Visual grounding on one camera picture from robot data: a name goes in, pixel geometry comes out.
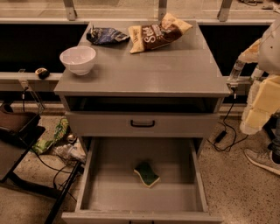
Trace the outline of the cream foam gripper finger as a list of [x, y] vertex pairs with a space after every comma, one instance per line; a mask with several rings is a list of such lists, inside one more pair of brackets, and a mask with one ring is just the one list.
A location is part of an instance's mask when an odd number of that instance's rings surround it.
[[256, 40], [249, 48], [239, 55], [238, 60], [245, 63], [256, 63], [258, 61], [260, 42], [260, 39]]
[[255, 80], [250, 87], [247, 106], [241, 116], [241, 132], [253, 135], [260, 131], [279, 109], [280, 76], [271, 74], [263, 81]]

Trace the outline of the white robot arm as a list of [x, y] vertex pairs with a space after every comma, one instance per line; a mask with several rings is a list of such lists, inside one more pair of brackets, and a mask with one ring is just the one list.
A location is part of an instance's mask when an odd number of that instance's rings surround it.
[[241, 132], [253, 135], [280, 109], [280, 17], [238, 59], [257, 63], [269, 75], [253, 82], [241, 117]]

